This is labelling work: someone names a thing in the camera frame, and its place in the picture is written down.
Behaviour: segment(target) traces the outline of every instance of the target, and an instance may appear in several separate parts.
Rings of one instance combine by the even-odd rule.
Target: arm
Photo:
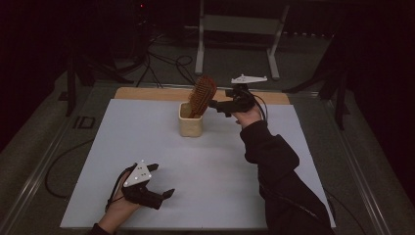
[[[233,116],[243,127],[245,158],[258,166],[259,193],[265,200],[270,234],[333,234],[325,206],[294,172],[299,157],[281,135],[271,135],[258,107]]]
[[[119,182],[124,182],[127,178],[128,172],[121,178]],[[140,205],[133,204],[123,198],[121,192],[122,184],[114,195],[114,200],[107,209],[107,212],[98,223],[89,232],[89,235],[111,235],[140,208]]]

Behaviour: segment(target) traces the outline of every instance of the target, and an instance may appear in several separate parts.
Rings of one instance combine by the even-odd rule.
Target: wooden edge
[[[159,101],[188,101],[191,89],[184,88],[141,88],[141,87],[120,87],[114,96],[115,99],[125,100],[159,100]],[[290,100],[285,93],[279,92],[253,92],[254,95],[262,98],[270,105],[290,105]],[[224,90],[217,90],[214,100],[230,100],[225,96]]]

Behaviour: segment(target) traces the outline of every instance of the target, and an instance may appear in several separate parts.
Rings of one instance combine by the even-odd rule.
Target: metal frame
[[[199,46],[198,54],[196,57],[195,74],[201,75],[203,73],[205,56],[204,32],[205,30],[216,30],[274,35],[274,42],[271,47],[266,50],[266,54],[268,57],[272,79],[280,79],[280,73],[278,72],[278,67],[275,60],[275,51],[277,50],[278,43],[283,33],[284,22],[288,15],[289,9],[290,6],[286,5],[279,20],[223,17],[205,15],[205,0],[201,0],[199,16]]]
[[[363,170],[359,165],[357,157],[352,151],[346,135],[341,132],[336,120],[333,118],[333,110],[335,109],[333,103],[331,101],[322,101],[322,103],[324,105],[326,114],[330,119],[333,129],[341,141],[351,176],[356,183],[356,187],[360,193],[363,203],[366,206],[366,210],[369,213],[376,233],[379,235],[391,235],[391,229],[386,222],[375,194],[369,186],[369,182],[366,180],[366,176],[364,175]]]
[[[49,144],[48,149],[45,151],[44,155],[40,159],[33,172],[27,178],[21,192],[14,201],[12,207],[5,214],[5,218],[0,223],[0,234],[13,233],[15,225],[17,225],[19,220],[23,217],[25,211],[33,200],[34,195],[43,182],[47,168],[49,167],[54,157],[57,155],[61,142],[63,141],[68,129],[71,127],[79,112],[81,111],[83,104],[87,101],[91,90],[92,88],[85,89],[84,91],[80,92],[79,96],[77,96],[76,100],[80,105],[74,107],[73,112],[70,112],[71,115],[63,120],[52,142]]]

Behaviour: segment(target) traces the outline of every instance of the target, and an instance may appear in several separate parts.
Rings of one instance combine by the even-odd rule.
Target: black jacket
[[[258,166],[269,234],[334,234],[326,207],[294,172],[300,159],[283,137],[271,135],[266,122],[260,120],[244,128],[241,138],[245,158]],[[102,234],[95,224],[90,235]]]

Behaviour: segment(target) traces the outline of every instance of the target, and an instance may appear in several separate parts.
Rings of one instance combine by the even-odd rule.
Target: table
[[[160,165],[153,173],[149,190],[161,193],[175,188],[175,192],[158,211],[140,209],[123,228],[266,229],[256,165],[247,163],[243,157],[245,148],[235,120],[208,109],[201,137],[179,135],[178,107],[189,94],[190,90],[185,89],[118,89],[107,108],[61,227],[91,227],[103,215],[117,176],[126,167],[144,160],[146,164]],[[268,104],[270,130],[278,129],[299,154],[300,166],[296,172],[328,209],[294,107],[285,94],[255,94]],[[224,91],[219,90],[214,99],[226,99]]]

